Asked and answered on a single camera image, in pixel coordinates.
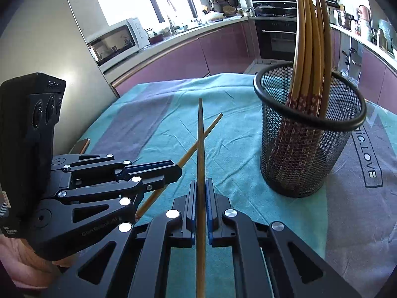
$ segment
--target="white countertop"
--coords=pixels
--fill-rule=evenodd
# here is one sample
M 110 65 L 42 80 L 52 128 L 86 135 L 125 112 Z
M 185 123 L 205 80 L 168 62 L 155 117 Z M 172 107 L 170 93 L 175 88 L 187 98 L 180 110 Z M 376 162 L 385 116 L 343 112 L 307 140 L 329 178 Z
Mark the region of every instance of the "white countertop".
M 128 59 L 125 59 L 122 62 L 115 65 L 114 67 L 110 68 L 108 71 L 104 73 L 106 80 L 108 81 L 109 84 L 114 82 L 121 75 L 133 69 L 140 63 L 143 63 L 144 61 L 155 56 L 156 54 L 161 53 L 162 51 L 171 48 L 174 45 L 178 45 L 179 43 L 187 39 L 191 39 L 195 36 L 202 35 L 207 31 L 212 31 L 227 25 L 231 25 L 233 23 L 247 21 L 248 19 L 249 19 L 248 17 L 243 18 L 241 16 L 236 16 L 229 19 L 224 19 L 223 21 L 202 25 L 200 27 L 191 29 L 189 31 L 185 31 L 184 33 L 180 33 L 173 37 L 169 37 L 168 39 L 166 38 L 164 41 L 152 46 L 148 46 L 144 50 L 137 53 L 136 55 Z
M 390 67 L 394 68 L 395 71 L 397 71 L 397 61 L 392 56 L 390 56 L 386 51 L 378 48 L 378 46 L 376 46 L 373 43 L 371 43 L 370 41 L 364 39 L 362 36 L 356 35 L 355 33 L 351 32 L 350 30 L 339 27 L 337 25 L 333 25 L 332 23 L 330 23 L 330 27 L 334 28 L 336 30 L 339 30 L 341 33 L 344 33 L 345 35 L 352 37 L 353 39 L 357 40 L 359 43 L 362 43 L 365 47 L 372 50 L 381 59 L 383 59 L 387 64 L 389 64 Z

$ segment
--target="metal mesh basket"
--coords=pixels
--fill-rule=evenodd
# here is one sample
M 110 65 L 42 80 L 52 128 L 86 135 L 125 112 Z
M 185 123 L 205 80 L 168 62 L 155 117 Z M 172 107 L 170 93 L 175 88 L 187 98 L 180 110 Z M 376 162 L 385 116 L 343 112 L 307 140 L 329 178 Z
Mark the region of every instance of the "metal mesh basket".
M 286 106 L 292 66 L 263 69 L 254 79 L 263 111 L 260 165 L 263 178 L 274 191 L 305 197 L 321 188 L 350 132 L 364 123 L 366 105 L 355 86 L 332 73 L 325 119 Z

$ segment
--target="black oven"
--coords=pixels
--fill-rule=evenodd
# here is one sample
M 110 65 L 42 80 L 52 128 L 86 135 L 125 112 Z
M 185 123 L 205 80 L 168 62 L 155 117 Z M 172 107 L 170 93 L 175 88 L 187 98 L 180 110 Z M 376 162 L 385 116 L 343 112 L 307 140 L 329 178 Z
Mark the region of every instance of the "black oven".
M 269 17 L 255 21 L 261 58 L 294 61 L 297 19 Z

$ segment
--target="camera lens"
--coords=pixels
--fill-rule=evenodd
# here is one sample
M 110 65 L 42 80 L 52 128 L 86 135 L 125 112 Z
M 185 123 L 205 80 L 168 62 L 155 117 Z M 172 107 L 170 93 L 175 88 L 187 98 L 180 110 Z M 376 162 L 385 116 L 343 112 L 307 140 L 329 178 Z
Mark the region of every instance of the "camera lens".
M 51 96 L 47 103 L 46 109 L 46 122 L 51 121 L 52 116 L 55 113 L 55 97 Z
M 61 106 L 62 106 L 62 99 L 59 98 L 58 104 L 56 104 L 56 108 L 55 108 L 57 114 L 59 114 L 59 112 L 61 112 Z
M 43 103 L 41 101 L 39 101 L 39 102 L 37 102 L 36 106 L 34 107 L 34 111 L 33 111 L 32 125 L 35 129 L 37 129 L 42 115 L 43 115 Z

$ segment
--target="white microwave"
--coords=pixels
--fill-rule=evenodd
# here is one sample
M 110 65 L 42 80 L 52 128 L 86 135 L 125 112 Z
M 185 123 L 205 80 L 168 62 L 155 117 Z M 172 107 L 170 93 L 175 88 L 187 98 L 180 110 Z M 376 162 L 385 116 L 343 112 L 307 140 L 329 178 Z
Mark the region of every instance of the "white microwave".
M 148 34 L 138 18 L 116 23 L 86 40 L 102 72 L 149 45 Z

